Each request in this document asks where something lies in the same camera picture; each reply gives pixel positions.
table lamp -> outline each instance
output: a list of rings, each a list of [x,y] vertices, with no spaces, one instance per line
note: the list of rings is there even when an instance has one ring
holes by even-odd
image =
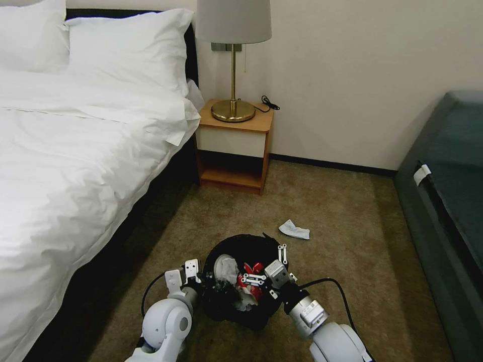
[[[255,108],[235,97],[235,47],[233,44],[261,43],[272,37],[270,0],[198,0],[196,37],[212,43],[232,44],[231,99],[211,108],[214,118],[243,122],[255,115]]]

wooden nightstand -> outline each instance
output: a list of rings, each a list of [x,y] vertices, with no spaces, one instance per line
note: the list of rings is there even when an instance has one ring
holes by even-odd
[[[200,127],[196,131],[200,184],[261,195],[268,171],[273,110],[257,110],[255,117],[245,122],[222,122],[211,116],[211,106],[216,101],[210,100],[200,111]]]

black trash bin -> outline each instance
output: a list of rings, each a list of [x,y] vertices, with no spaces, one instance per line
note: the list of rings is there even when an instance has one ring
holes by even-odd
[[[260,262],[267,267],[278,259],[278,246],[279,243],[266,234],[263,236],[240,234],[229,237],[212,249],[206,258],[203,274],[207,276],[213,273],[214,264],[222,254],[233,257],[241,273],[245,273],[244,263],[253,266]],[[267,325],[269,318],[281,303],[281,298],[272,298],[266,286],[262,287],[262,291],[263,296],[257,306],[252,306],[249,311],[239,311],[223,295],[220,295],[220,292],[208,287],[202,298],[203,308],[206,315],[213,320],[229,320],[252,330],[260,330]]]

lamp shade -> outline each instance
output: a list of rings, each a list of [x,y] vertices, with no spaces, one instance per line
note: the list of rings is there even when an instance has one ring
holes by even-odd
[[[260,43],[272,37],[270,0],[198,0],[196,37],[212,43]]]

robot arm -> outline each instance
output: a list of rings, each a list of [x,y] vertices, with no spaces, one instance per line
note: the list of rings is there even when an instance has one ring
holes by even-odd
[[[265,268],[265,274],[278,290],[286,314],[290,316],[302,338],[313,338],[310,352],[316,362],[370,362],[356,332],[348,325],[326,323],[327,311],[312,298],[308,291],[296,284],[296,278],[289,274],[279,260]]]
[[[175,362],[183,349],[183,341],[191,330],[197,292],[188,286],[200,283],[198,260],[188,260],[184,269],[165,273],[169,294],[154,303],[142,322],[139,347],[126,362]]]
[[[165,273],[170,293],[167,299],[154,303],[147,311],[140,347],[126,362],[175,362],[183,341],[191,330],[193,306],[201,281],[197,274],[198,260],[189,260],[184,269]],[[310,352],[316,362],[371,362],[356,332],[348,325],[326,323],[329,314],[310,294],[296,284],[285,265],[275,260],[265,268],[271,282],[270,294],[281,298],[284,311],[294,322],[303,338],[312,337]]]

